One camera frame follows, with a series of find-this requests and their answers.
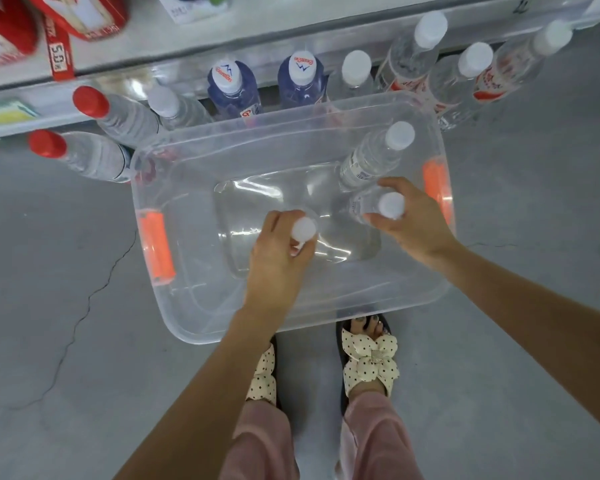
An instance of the red bottle cap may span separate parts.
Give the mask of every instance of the red bottle cap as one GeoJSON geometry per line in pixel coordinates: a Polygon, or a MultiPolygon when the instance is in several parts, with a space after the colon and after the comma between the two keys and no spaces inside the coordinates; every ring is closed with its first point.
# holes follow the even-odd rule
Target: red bottle cap
{"type": "Polygon", "coordinates": [[[96,88],[81,86],[73,92],[73,104],[91,118],[104,118],[109,113],[109,100],[96,88]]]}
{"type": "Polygon", "coordinates": [[[36,130],[29,135],[32,152],[44,158],[62,158],[66,154],[66,141],[58,133],[36,130]]]}

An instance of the pink pants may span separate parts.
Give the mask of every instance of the pink pants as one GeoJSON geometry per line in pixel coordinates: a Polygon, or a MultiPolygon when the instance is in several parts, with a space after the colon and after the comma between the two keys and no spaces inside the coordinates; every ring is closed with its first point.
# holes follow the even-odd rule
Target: pink pants
{"type": "MultiPolygon", "coordinates": [[[[344,415],[338,480],[422,480],[411,443],[387,397],[364,392],[344,415]]],[[[297,480],[289,420],[266,401],[247,401],[220,480],[297,480]]]]}

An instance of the polka dot sandal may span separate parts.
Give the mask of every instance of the polka dot sandal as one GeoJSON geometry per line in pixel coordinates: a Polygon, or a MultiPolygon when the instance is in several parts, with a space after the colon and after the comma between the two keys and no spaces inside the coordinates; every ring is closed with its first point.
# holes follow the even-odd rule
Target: polka dot sandal
{"type": "Polygon", "coordinates": [[[247,399],[253,399],[254,401],[265,399],[281,409],[276,384],[276,342],[274,335],[269,348],[260,356],[260,361],[258,361],[258,366],[249,386],[247,399]]]}
{"type": "Polygon", "coordinates": [[[380,379],[387,396],[391,396],[393,381],[400,377],[398,366],[393,361],[393,355],[398,350],[398,341],[391,335],[389,324],[382,314],[368,316],[365,329],[373,316],[378,317],[385,330],[384,335],[375,341],[364,333],[353,335],[350,332],[350,319],[336,323],[336,339],[343,368],[340,395],[340,410],[343,416],[349,405],[349,392],[356,384],[380,379]]]}

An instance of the gray floor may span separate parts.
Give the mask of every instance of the gray floor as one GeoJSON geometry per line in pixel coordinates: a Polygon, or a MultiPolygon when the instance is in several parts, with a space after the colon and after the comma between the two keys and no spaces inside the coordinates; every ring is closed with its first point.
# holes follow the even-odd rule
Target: gray floor
{"type": "MultiPolygon", "coordinates": [[[[445,140],[460,239],[600,308],[600,26],[445,140]]],[[[388,318],[427,478],[600,479],[600,426],[461,293],[388,318]]],[[[333,325],[279,344],[302,476],[330,478],[333,325]]],[[[0,142],[0,479],[112,477],[212,348],[163,325],[128,186],[0,142]]]]}

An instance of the white bottle cap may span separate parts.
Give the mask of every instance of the white bottle cap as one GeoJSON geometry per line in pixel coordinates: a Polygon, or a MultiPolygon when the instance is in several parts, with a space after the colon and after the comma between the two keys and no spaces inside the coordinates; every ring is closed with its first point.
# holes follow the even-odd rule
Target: white bottle cap
{"type": "Polygon", "coordinates": [[[318,227],[311,218],[300,217],[291,229],[291,237],[297,242],[303,243],[309,241],[317,231],[318,227]]]}
{"type": "Polygon", "coordinates": [[[430,50],[437,46],[447,33],[447,17],[441,11],[425,13],[416,25],[413,35],[419,47],[430,50]]]}
{"type": "Polygon", "coordinates": [[[406,121],[398,121],[392,124],[391,128],[386,131],[384,142],[389,148],[399,152],[412,144],[415,138],[416,131],[413,129],[413,126],[406,121]]]}
{"type": "Polygon", "coordinates": [[[342,63],[342,79],[352,87],[361,86],[371,72],[371,57],[362,50],[354,50],[347,54],[342,63]]]}
{"type": "Polygon", "coordinates": [[[536,34],[533,46],[540,55],[552,55],[567,45],[572,35],[573,30],[568,23],[554,20],[536,34]]]}
{"type": "Polygon", "coordinates": [[[398,192],[384,194],[378,201],[378,210],[384,217],[399,219],[404,214],[404,195],[398,192]]]}
{"type": "Polygon", "coordinates": [[[163,118],[174,118],[180,110],[180,99],[170,88],[152,87],[146,95],[149,107],[163,118]]]}
{"type": "Polygon", "coordinates": [[[242,73],[235,61],[223,59],[211,69],[211,77],[224,94],[236,94],[242,88],[242,73]]]}
{"type": "Polygon", "coordinates": [[[289,57],[289,76],[296,86],[307,86],[315,77],[315,56],[308,50],[298,50],[289,57]]]}
{"type": "Polygon", "coordinates": [[[465,77],[477,77],[491,65],[493,49],[485,42],[471,44],[458,60],[458,70],[465,77]]]}

